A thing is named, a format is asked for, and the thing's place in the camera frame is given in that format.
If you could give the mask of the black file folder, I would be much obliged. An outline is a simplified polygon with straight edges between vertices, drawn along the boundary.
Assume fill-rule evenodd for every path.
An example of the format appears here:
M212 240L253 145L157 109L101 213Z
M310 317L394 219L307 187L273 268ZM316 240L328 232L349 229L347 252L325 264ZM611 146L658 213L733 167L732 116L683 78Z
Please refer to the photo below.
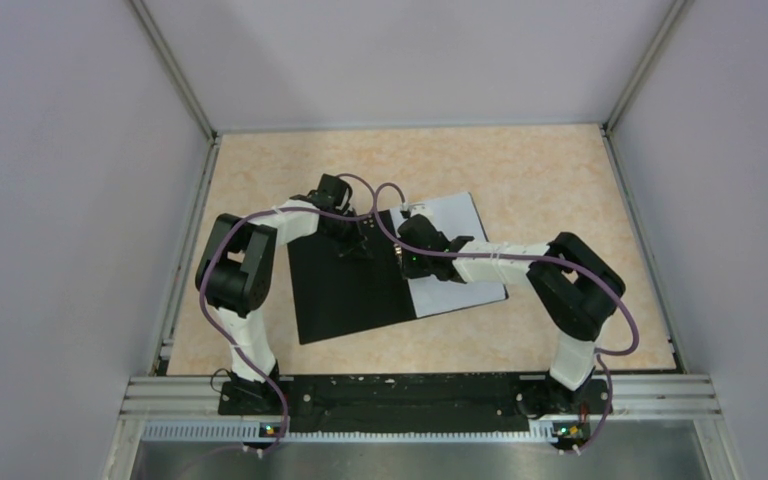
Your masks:
M376 226L360 227L371 260L339 258L318 233L287 245L300 344L410 322L407 280L394 245Z

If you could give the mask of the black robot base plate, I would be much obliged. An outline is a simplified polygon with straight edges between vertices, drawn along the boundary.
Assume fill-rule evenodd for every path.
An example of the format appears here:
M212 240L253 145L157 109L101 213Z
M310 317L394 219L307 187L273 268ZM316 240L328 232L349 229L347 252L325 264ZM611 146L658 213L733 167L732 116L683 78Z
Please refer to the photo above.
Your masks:
M228 381L219 414L286 414L292 433L524 432L552 415L593 420L609 409L606 381L570 392L546 374L296 375L278 379L279 395L267 400L233 392Z

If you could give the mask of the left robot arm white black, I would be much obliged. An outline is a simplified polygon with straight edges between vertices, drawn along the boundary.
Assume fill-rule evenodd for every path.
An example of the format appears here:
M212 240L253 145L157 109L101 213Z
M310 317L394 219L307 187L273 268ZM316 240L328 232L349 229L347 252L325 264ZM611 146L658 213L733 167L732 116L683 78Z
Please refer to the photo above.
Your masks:
M208 322L228 341L233 357L228 384L257 413L279 404L278 364L269 347L262 305L268 296L278 247L320 234L340 259L369 260L372 253L351 205L350 174L321 176L307 194L240 218L220 215L195 277Z

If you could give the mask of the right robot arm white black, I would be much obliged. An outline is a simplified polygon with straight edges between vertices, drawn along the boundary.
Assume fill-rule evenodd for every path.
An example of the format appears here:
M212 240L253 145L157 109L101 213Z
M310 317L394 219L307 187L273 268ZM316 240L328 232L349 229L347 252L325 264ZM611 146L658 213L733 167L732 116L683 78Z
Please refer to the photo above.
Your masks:
M531 246L450 239L428 217L413 214L397 228L397 244L406 278L530 286L560 330L547 400L560 412L572 412L586 400L597 340L626 285L580 237L562 232Z

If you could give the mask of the white paper stack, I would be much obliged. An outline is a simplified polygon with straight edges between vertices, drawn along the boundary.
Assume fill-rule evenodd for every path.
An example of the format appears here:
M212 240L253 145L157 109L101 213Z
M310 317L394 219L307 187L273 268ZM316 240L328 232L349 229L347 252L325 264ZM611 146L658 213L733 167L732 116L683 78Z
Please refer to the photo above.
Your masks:
M425 215L434 228L449 240L457 236L472 236L481 241L487 239L473 197L467 191L413 203L410 213ZM443 282L429 275L408 279L406 284L408 305L411 308L406 317L408 321L487 305L508 298L506 288L500 283Z

